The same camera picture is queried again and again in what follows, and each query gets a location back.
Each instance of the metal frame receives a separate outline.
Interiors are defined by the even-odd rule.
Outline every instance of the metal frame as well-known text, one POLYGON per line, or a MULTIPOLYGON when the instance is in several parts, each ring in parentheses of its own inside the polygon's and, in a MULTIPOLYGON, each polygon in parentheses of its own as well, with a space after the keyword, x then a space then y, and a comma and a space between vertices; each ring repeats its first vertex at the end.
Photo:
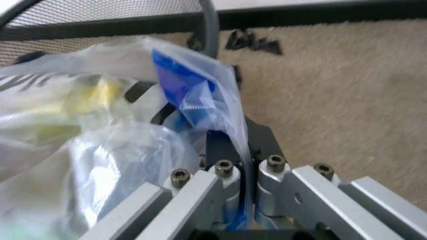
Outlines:
POLYGON ((341 239, 402 239, 311 166, 259 174, 259 184, 275 197, 284 217, 304 229, 327 226, 341 239))
POLYGON ((427 214, 366 176, 339 185, 344 193, 405 239, 427 239, 427 214))
POLYGON ((197 229, 211 228, 224 202, 222 181, 199 170, 136 239, 188 239, 197 229))
POLYGON ((134 239, 171 199, 170 191, 144 183, 80 240, 134 239))

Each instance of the carpet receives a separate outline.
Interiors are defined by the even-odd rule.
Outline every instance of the carpet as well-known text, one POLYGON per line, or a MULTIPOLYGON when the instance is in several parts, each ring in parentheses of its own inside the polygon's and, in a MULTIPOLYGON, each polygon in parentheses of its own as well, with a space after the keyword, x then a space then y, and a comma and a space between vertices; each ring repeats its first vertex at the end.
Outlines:
POLYGON ((427 21, 254 29, 284 56, 224 50, 244 113, 271 127, 292 167, 370 176, 427 211, 427 21))

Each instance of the screw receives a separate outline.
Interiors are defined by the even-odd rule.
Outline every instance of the screw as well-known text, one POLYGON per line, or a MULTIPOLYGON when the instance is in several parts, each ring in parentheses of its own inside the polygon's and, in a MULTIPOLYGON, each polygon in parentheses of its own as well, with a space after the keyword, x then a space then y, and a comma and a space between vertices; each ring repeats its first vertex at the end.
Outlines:
POLYGON ((170 174, 172 186, 181 189, 190 180, 190 173, 185 169, 176 169, 170 174))
POLYGON ((270 155, 267 158, 267 166, 275 173, 280 173, 285 169, 286 159, 279 155, 270 155))
POLYGON ((317 163, 313 168, 327 180, 332 181, 335 171, 330 165, 326 163, 317 163))
POLYGON ((229 160, 219 160, 215 164, 215 173, 218 177, 228 178, 233 174, 233 163, 229 160))

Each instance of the plastic bag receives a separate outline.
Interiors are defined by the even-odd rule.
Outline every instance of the plastic bag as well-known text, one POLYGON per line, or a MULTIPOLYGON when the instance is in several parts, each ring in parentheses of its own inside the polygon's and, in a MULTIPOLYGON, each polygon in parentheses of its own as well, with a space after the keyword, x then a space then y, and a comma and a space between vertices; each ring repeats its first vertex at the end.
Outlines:
MULTIPOLYGON (((22 233, 29 232, 31 236, 42 239, 46 239, 46 236, 66 236, 71 239, 78 237, 138 187, 138 184, 156 178, 146 175, 153 173, 147 171, 150 169, 149 164, 144 165, 149 163, 149 160, 142 161, 144 164, 134 161, 132 154, 126 155, 128 151, 143 153, 146 159, 156 159, 157 162, 161 159, 162 167, 156 168, 158 172, 154 172, 162 183, 173 168, 185 167, 193 171, 197 169, 194 149, 199 153, 203 152, 203 144, 206 144, 205 132, 208 129, 227 133, 240 154, 245 168, 245 182, 248 184, 246 211, 249 214, 252 211, 252 164, 239 91, 233 69, 214 59, 153 38, 125 38, 94 45, 78 52, 45 55, 30 62, 0 68, 0 101, 13 106, 7 111, 0 110, 0 122, 6 123, 0 124, 0 140, 15 141, 19 144, 30 143, 26 145, 28 155, 36 148, 47 148, 47 152, 40 154, 35 160, 22 159, 18 166, 25 167, 16 169, 12 178, 0 184, 0 195, 16 191, 17 189, 13 188, 16 181, 22 181, 23 184, 25 180, 32 179, 29 176, 41 174, 39 172, 43 172, 45 168, 53 168, 62 161, 65 161, 64 166, 69 165, 68 168, 58 166, 60 170, 51 169, 55 174, 41 178, 46 178, 45 182, 49 182, 57 176, 56 172, 64 173, 67 170, 68 180, 64 180, 65 174, 58 173, 62 180, 57 179, 56 188, 51 187, 48 191, 55 193, 52 195, 61 196, 58 199, 54 197, 56 200, 50 202, 55 206, 54 210, 39 211, 37 205, 43 206, 40 201, 9 208, 8 204, 4 207, 0 201, 0 221, 23 223, 22 226, 27 228, 21 231, 22 233), (102 78, 111 79, 76 81, 93 78, 93 74, 110 74, 106 77, 102 75, 102 78), (169 79, 177 80, 175 85, 168 82, 169 79), (140 86, 140 80, 158 83, 140 86), (95 103, 86 104, 84 100, 87 99, 95 100, 95 103), (43 101, 48 103, 47 107, 40 103, 43 101), (26 106, 32 103, 36 107, 26 106), (54 111, 46 114, 46 109, 54 111), (139 132, 135 126, 142 123, 135 122, 164 125, 180 136, 185 136, 185 140, 174 132, 169 132, 170 137, 165 137, 165 134, 161 133, 165 128, 152 124, 142 128, 145 133, 139 132), (61 131, 45 131, 46 127, 60 128, 61 131), (136 147, 139 145, 134 145, 134 139, 128 136, 129 138, 122 139, 123 146, 116 146, 118 149, 122 148, 118 151, 120 159, 110 160, 101 146, 106 144, 110 150, 115 146, 115 140, 108 138, 109 131, 113 128, 118 131, 114 135, 115 138, 120 139, 121 131, 129 133, 135 139, 148 134, 153 137, 153 143, 161 148, 152 152, 152 147, 148 145, 136 147), (63 134, 44 136, 46 132, 63 134), (177 145, 167 145, 166 142, 169 141, 174 141, 177 145), (151 158, 160 154, 161 158, 151 158), (37 215, 42 215, 40 219, 45 218, 48 224, 35 224, 33 227, 27 220, 34 220, 37 215)), ((10 142, 5 143, 5 146, 11 146, 10 142)), ((0 161, 4 172, 15 166, 7 161, 4 163, 4 160, 0 161)), ((9 196, 21 196, 19 192, 14 194, 16 195, 9 196)))
POLYGON ((148 123, 115 125, 73 138, 32 169, 0 184, 0 236, 75 239, 145 182, 197 155, 179 135, 148 123))

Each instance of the black mesh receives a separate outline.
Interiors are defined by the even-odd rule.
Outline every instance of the black mesh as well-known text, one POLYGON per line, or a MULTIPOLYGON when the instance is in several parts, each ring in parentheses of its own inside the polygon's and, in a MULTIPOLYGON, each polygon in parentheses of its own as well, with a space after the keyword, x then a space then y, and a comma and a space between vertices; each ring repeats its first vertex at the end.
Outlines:
POLYGON ((171 24, 177 25, 176 21, 188 24, 190 27, 186 30, 195 31, 197 25, 204 22, 206 11, 213 11, 213 8, 205 7, 205 3, 210 4, 209 0, 35 2, 0 31, 0 66, 8 65, 17 57, 34 51, 67 53, 109 39, 102 36, 163 33, 164 29, 171 29, 171 24), (198 18, 177 17, 189 13, 198 18))

